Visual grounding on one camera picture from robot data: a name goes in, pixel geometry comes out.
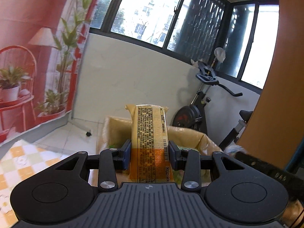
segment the potted plant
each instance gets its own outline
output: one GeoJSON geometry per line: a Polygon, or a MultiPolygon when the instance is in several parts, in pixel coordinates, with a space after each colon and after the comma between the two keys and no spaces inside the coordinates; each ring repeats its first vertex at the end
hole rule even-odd
{"type": "Polygon", "coordinates": [[[10,66],[8,69],[0,69],[0,98],[4,102],[17,100],[21,84],[29,79],[28,73],[25,73],[23,68],[10,66]]]}
{"type": "Polygon", "coordinates": [[[38,123],[43,123],[65,114],[65,106],[60,104],[61,97],[66,98],[65,93],[55,93],[49,89],[45,92],[45,102],[39,103],[36,109],[40,110],[41,113],[38,115],[38,123]]]}
{"type": "Polygon", "coordinates": [[[48,90],[45,93],[46,100],[40,103],[36,109],[41,110],[38,115],[38,123],[46,122],[51,119],[62,116],[65,113],[67,105],[68,87],[67,83],[67,68],[73,63],[75,56],[74,51],[77,48],[78,31],[83,23],[89,23],[85,20],[86,12],[92,0],[81,0],[82,8],[79,9],[78,0],[76,1],[76,9],[74,11],[74,23],[68,25],[67,21],[61,18],[64,30],[61,32],[60,40],[56,35],[53,35],[56,49],[60,51],[60,62],[56,65],[56,71],[59,72],[59,78],[56,79],[57,93],[48,90]]]}

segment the exercise bike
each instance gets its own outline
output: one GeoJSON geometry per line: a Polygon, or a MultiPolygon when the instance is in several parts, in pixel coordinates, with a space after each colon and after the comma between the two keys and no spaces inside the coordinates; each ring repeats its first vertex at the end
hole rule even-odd
{"type": "Polygon", "coordinates": [[[196,78],[198,78],[202,84],[197,91],[194,99],[191,104],[188,106],[182,107],[175,115],[173,119],[172,126],[182,127],[182,128],[191,128],[197,130],[199,132],[207,133],[207,124],[206,124],[206,116],[205,116],[205,106],[207,103],[211,101],[210,98],[205,98],[206,93],[208,92],[211,86],[219,86],[225,89],[229,94],[233,97],[243,96],[243,93],[233,93],[226,86],[219,83],[216,79],[215,72],[213,70],[213,66],[217,62],[223,62],[226,58],[225,50],[222,48],[216,48],[214,51],[215,59],[211,66],[207,65],[202,61],[198,61],[199,73],[196,74],[196,78]]]}
{"type": "Polygon", "coordinates": [[[247,123],[249,122],[251,115],[252,115],[253,111],[249,112],[249,111],[244,111],[241,110],[240,111],[240,116],[242,118],[242,120],[240,119],[237,126],[235,126],[235,128],[233,128],[230,133],[225,137],[225,139],[220,143],[219,148],[222,149],[223,151],[226,149],[226,147],[228,147],[233,141],[235,144],[237,144],[238,140],[239,140],[239,133],[241,132],[241,130],[245,127],[247,127],[247,123]]]}

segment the plant pot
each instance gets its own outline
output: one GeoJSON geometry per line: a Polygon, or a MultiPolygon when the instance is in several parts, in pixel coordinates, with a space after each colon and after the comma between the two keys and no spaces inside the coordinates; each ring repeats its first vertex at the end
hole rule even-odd
{"type": "Polygon", "coordinates": [[[7,139],[7,134],[9,133],[9,129],[0,132],[0,143],[4,142],[7,139]]]}
{"type": "Polygon", "coordinates": [[[1,89],[0,98],[4,102],[15,101],[18,99],[19,87],[1,89]]]}
{"type": "Polygon", "coordinates": [[[53,119],[62,117],[62,116],[64,116],[64,114],[65,114],[65,109],[63,109],[62,111],[60,111],[58,113],[52,114],[52,115],[44,115],[43,113],[40,113],[37,116],[37,124],[41,124],[41,123],[47,122],[49,120],[53,120],[53,119]]]}

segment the printed backdrop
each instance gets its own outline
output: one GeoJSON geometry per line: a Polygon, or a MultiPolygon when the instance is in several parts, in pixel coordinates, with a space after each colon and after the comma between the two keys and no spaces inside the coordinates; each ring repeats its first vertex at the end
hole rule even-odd
{"type": "Polygon", "coordinates": [[[0,0],[0,143],[72,109],[97,0],[0,0]]]}

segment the white wall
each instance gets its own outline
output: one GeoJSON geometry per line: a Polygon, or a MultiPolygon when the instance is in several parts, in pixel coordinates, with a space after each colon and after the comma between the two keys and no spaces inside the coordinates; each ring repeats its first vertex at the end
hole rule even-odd
{"type": "Polygon", "coordinates": [[[130,117],[126,104],[170,108],[167,123],[188,105],[200,86],[198,70],[156,51],[90,34],[80,73],[74,117],[103,122],[107,115],[130,117]]]}
{"type": "Polygon", "coordinates": [[[219,86],[210,87],[207,93],[211,98],[205,107],[208,136],[218,145],[237,125],[240,110],[253,111],[260,95],[225,79],[217,79],[232,92],[243,93],[241,97],[233,97],[219,86]]]}
{"type": "MultiPolygon", "coordinates": [[[[200,82],[198,72],[184,62],[156,51],[117,39],[90,34],[80,73],[74,117],[103,122],[107,115],[130,117],[125,104],[156,104],[169,107],[167,123],[179,108],[189,105],[200,82]]],[[[232,97],[211,87],[206,106],[209,137],[215,143],[235,127],[241,109],[253,110],[259,95],[219,78],[220,83],[243,97],[232,97]]]]}

